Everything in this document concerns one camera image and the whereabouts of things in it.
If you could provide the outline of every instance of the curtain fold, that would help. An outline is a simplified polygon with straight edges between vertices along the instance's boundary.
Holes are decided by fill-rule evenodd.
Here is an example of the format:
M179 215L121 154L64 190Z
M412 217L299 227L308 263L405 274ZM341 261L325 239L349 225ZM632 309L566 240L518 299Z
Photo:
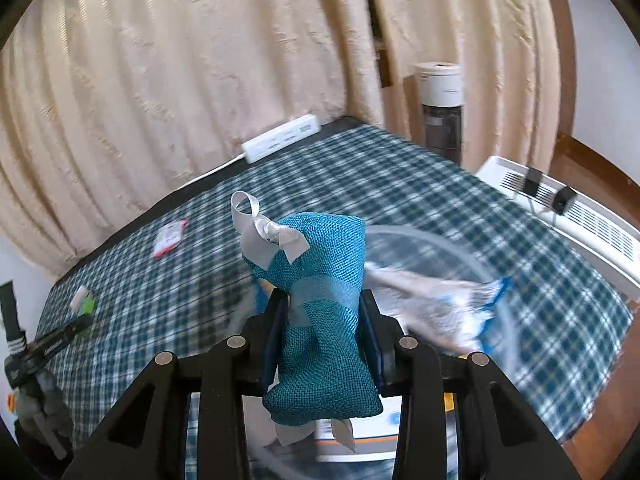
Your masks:
M463 167L493 154L547 171L558 128L559 57L549 0L375 0L390 56L395 133L422 140L414 64L460 63Z
M0 229L53 276L269 128L383 121L366 0L34 0L0 70Z

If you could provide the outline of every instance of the transparent plastic bowl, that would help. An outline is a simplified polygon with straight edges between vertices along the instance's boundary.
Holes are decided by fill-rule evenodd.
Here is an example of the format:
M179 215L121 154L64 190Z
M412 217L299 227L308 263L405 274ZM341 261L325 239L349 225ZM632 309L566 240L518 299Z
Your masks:
M380 267L396 267L447 280L466 280L485 283L499 276L493 269L482 264L461 246L434 234L402 226L367 226L366 260ZM363 282L363 288L371 288L376 295L376 284ZM245 298L236 311L232 330L241 327L244 320L255 313L255 293ZM482 342L492 348L491 358L502 371L513 380L518 366L518 335L508 301L499 301L494 311L494 320L482 335ZM457 445L453 412L447 413L447 469L457 469ZM287 446L256 446L255 427L246 420L247 438L251 455L286 480L338 479L350 478L390 478L393 463L321 463L313 454L307 460L300 459L300 453L288 453Z

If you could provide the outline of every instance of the plastic bag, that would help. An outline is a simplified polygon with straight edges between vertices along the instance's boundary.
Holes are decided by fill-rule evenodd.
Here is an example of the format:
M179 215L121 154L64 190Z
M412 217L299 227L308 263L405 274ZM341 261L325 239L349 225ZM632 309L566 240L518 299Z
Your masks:
M374 297L382 314L395 317L405 333L455 355L485 351L480 335L511 282L443 280L370 262L365 270L367 280L378 285Z

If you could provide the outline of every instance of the white ribbon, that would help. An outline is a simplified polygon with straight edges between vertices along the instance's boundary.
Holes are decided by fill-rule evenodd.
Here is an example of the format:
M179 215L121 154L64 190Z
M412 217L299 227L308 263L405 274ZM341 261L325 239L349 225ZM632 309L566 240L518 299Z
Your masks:
M251 213L242 213L238 206L249 201ZM305 235L286 225L272 222L260 214L258 199L236 191L231 195L231 219L236 231L240 233L240 249L251 262L264 270L269 268L273 257L283 250L290 264L309 249Z

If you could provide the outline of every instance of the table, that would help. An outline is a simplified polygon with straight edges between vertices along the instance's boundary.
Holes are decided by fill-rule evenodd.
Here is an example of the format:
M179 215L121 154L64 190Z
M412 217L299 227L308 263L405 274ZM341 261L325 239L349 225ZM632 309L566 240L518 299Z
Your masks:
M514 275L522 360L514 383L561 442L590 416L632 320L609 283L542 222L453 163L350 120L320 137L167 197L54 286L39 335L72 317L68 304L79 285L98 299L92 332L50 366L71 409L76 446L157 352L203 352L227 335L251 281L230 216L238 189L257 196L271 219L315 211L412 226ZM181 219L188 224L180 246L154 259L158 229ZM189 478L195 427L194 418ZM355 479L388 476L388 462L317 466L322 476ZM268 475L253 466L254 477Z

